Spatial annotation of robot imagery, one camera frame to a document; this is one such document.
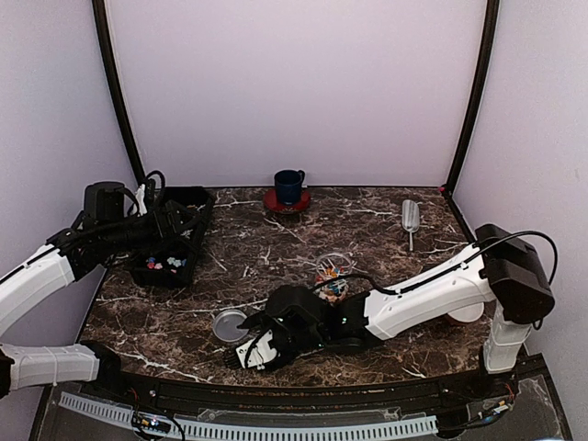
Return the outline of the black three-compartment candy bin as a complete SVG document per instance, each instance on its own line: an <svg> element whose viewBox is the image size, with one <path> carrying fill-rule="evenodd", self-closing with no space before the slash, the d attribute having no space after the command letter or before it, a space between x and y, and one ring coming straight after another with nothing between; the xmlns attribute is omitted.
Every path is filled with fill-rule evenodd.
<svg viewBox="0 0 588 441"><path fill-rule="evenodd" d="M167 187L160 206L168 200L193 211L193 226L181 234L157 239L134 257L128 271L139 286L184 288L192 282L214 199L204 187Z"/></svg>

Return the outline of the round metal lid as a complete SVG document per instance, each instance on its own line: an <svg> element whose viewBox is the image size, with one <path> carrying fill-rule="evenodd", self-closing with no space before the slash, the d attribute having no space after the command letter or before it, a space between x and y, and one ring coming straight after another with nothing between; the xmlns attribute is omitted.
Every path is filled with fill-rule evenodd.
<svg viewBox="0 0 588 441"><path fill-rule="evenodd" d="M239 310L226 310L220 312L212 323L213 334L224 343L235 343L243 339L247 329L241 325L247 319L247 315Z"/></svg>

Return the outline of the metal scoop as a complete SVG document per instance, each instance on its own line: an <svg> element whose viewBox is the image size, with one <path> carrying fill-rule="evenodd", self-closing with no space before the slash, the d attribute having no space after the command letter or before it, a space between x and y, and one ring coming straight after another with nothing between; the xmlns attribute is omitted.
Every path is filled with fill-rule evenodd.
<svg viewBox="0 0 588 441"><path fill-rule="evenodd" d="M405 199L401 206L401 226L409 234L409 251L413 251L413 235L420 227L420 210L418 204Z"/></svg>

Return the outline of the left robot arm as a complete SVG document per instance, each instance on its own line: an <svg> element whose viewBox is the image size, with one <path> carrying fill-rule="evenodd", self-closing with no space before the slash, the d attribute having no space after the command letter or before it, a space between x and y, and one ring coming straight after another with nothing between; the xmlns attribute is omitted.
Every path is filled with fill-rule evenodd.
<svg viewBox="0 0 588 441"><path fill-rule="evenodd" d="M119 254L160 251L196 228L198 212L164 191L103 181L85 189L84 207L73 224L54 234L31 257L1 279L1 330L6 332L55 292L107 267ZM97 342L62 346L1 345L1 394L68 381L93 382L111 401L130 392L120 358Z"/></svg>

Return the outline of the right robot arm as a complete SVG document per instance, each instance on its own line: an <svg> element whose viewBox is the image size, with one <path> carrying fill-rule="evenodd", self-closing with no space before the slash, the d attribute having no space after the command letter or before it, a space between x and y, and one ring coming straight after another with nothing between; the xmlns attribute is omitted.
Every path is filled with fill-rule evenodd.
<svg viewBox="0 0 588 441"><path fill-rule="evenodd" d="M244 329L258 329L236 350L242 368L275 369L307 351L356 353L390 340L434 318L495 302L483 367L469 378L469 391L487 399L502 387L531 328L555 307L547 275L528 231L510 233L494 224L445 263L389 288L373 285L333 305L313 288L284 285L274 290Z"/></svg>

